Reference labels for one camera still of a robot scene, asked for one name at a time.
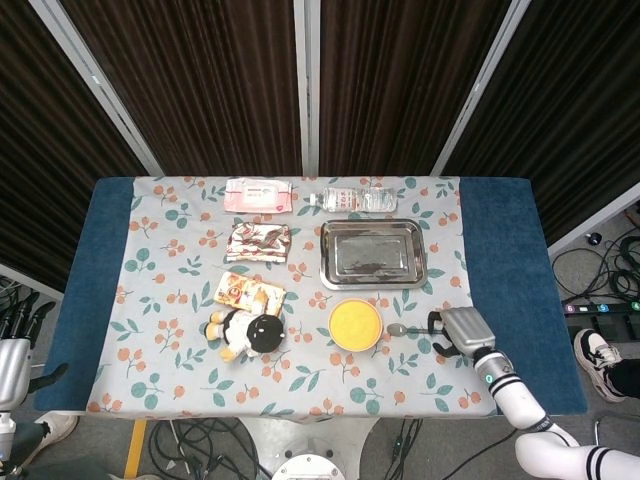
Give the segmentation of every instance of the white robotic arm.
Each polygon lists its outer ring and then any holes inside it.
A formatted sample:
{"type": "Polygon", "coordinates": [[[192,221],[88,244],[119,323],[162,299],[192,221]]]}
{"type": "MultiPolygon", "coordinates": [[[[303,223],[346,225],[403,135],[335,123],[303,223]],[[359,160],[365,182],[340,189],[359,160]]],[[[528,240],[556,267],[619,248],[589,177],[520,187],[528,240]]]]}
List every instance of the white robotic arm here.
{"type": "Polygon", "coordinates": [[[434,344],[434,349],[445,356],[461,353],[472,358],[474,369],[507,421],[527,432],[516,440],[516,457],[529,475],[563,480],[639,478],[640,458],[604,447],[580,447],[549,418],[507,356],[495,350],[495,336],[475,308],[432,312],[430,329],[435,322],[442,322],[453,346],[444,349],[434,344]]]}
{"type": "Polygon", "coordinates": [[[23,402],[27,394],[51,385],[67,369],[67,365],[62,364],[50,375],[30,378],[31,356],[42,321],[55,306],[55,302],[45,303],[31,316],[38,297],[38,293],[32,293],[0,314],[0,480],[12,473],[15,467],[19,468],[30,453],[24,451],[27,446],[20,442],[13,445],[16,423],[11,420],[11,411],[23,402]]]}

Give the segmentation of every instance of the stuffed toy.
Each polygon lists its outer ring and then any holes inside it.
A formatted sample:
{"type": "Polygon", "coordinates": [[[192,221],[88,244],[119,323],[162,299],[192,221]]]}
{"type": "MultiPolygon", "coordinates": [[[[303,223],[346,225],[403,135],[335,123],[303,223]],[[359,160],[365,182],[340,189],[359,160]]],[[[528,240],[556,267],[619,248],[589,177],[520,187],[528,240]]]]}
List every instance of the stuffed toy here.
{"type": "Polygon", "coordinates": [[[259,290],[251,312],[234,309],[211,314],[204,329],[207,340],[223,338],[227,343],[220,356],[225,362],[245,352],[249,357],[271,353],[280,346],[284,338],[284,327],[274,315],[264,314],[268,297],[259,290]]]}

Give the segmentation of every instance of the metal spoon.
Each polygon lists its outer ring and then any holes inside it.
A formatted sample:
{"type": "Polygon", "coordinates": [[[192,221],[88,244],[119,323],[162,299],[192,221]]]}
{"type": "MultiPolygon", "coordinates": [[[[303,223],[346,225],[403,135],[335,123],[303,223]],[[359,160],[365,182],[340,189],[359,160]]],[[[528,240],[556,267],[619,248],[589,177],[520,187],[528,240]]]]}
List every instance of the metal spoon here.
{"type": "Polygon", "coordinates": [[[392,337],[404,337],[407,333],[429,333],[426,328],[407,327],[401,323],[387,325],[387,333],[392,337]]]}

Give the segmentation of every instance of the power strip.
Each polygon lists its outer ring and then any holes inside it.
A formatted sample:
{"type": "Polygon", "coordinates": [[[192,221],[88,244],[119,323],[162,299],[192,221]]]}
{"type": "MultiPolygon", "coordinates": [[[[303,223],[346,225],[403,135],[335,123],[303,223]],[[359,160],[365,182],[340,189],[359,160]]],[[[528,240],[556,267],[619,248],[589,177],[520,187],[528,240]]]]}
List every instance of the power strip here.
{"type": "Polygon", "coordinates": [[[569,304],[564,316],[571,338],[584,328],[593,328],[608,342],[640,342],[640,302],[569,304]]]}

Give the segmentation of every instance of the stainless steel tray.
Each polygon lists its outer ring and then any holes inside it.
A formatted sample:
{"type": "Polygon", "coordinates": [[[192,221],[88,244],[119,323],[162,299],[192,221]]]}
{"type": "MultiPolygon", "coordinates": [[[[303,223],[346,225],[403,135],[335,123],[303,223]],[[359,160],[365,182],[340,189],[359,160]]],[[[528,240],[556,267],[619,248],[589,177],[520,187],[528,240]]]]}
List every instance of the stainless steel tray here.
{"type": "Polygon", "coordinates": [[[322,226],[320,245],[320,278],[330,290],[420,288],[427,281],[422,230],[412,220],[333,220],[322,226]]]}

